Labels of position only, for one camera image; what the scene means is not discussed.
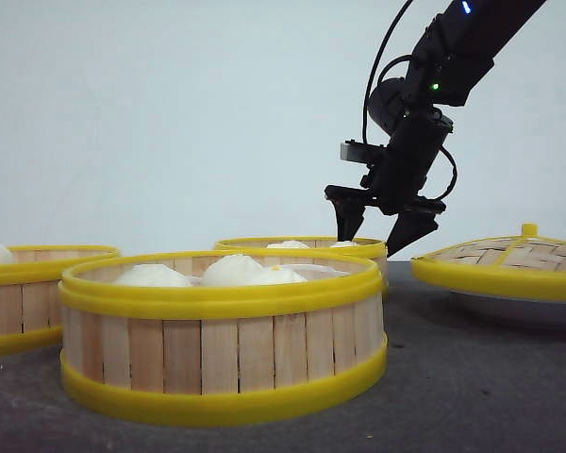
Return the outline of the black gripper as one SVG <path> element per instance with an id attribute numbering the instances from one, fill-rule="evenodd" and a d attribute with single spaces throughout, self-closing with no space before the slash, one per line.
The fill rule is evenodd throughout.
<path id="1" fill-rule="evenodd" d="M 417 109 L 401 119 L 385 149 L 361 181 L 366 190 L 325 187 L 334 207 L 337 240 L 353 241 L 373 205 L 386 215 L 398 214 L 386 241 L 388 257 L 438 229 L 436 214 L 445 211 L 438 199 L 419 194 L 453 122 L 438 108 Z"/>

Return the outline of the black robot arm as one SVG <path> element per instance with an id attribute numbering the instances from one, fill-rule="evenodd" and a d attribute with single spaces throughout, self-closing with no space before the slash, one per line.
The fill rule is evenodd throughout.
<path id="1" fill-rule="evenodd" d="M 413 50 L 385 67 L 372 66 L 362 119 L 373 120 L 390 140 L 341 144 L 341 159 L 368 172 L 358 187 L 329 185 L 339 241 L 352 241 L 375 207 L 397 219 L 386 241 L 390 255 L 435 231 L 446 209 L 440 196 L 420 194 L 453 122 L 441 106 L 462 107 L 494 58 L 541 7 L 540 1 L 453 1 L 425 28 Z"/>

